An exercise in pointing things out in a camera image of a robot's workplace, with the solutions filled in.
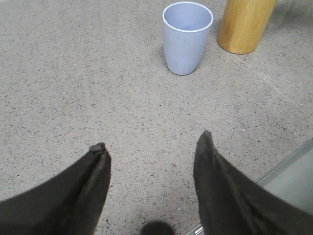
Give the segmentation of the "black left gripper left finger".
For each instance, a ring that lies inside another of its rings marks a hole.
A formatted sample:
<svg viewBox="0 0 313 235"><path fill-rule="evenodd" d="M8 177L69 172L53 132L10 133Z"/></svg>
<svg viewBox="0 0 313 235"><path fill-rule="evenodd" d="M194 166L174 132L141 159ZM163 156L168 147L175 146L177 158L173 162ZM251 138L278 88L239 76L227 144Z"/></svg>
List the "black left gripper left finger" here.
<svg viewBox="0 0 313 235"><path fill-rule="evenodd" d="M37 187L0 203L2 235L92 235L111 180L111 157L100 142Z"/></svg>

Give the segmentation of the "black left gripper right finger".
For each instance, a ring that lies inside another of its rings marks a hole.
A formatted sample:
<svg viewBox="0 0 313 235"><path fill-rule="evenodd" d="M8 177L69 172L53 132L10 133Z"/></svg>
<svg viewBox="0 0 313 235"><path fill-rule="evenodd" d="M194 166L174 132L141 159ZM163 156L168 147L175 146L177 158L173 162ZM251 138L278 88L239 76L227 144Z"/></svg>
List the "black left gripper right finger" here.
<svg viewBox="0 0 313 235"><path fill-rule="evenodd" d="M193 177L206 235L311 235L313 217L264 190L199 137Z"/></svg>

